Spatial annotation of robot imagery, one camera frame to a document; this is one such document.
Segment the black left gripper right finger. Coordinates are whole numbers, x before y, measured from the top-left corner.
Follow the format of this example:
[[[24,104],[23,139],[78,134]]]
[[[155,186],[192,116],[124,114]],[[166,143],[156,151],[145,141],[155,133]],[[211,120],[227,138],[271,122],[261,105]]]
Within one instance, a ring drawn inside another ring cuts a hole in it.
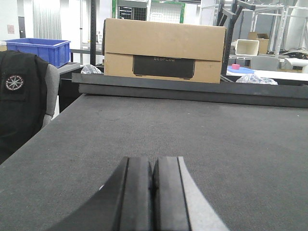
[[[158,158],[153,180],[156,231],[228,230],[196,185],[182,156]]]

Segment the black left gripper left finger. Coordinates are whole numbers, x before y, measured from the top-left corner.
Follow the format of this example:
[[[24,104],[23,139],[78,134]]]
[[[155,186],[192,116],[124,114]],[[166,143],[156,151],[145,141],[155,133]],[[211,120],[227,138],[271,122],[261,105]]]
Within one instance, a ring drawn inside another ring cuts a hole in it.
[[[145,157],[124,157],[107,182],[51,231],[151,231],[152,169]]]

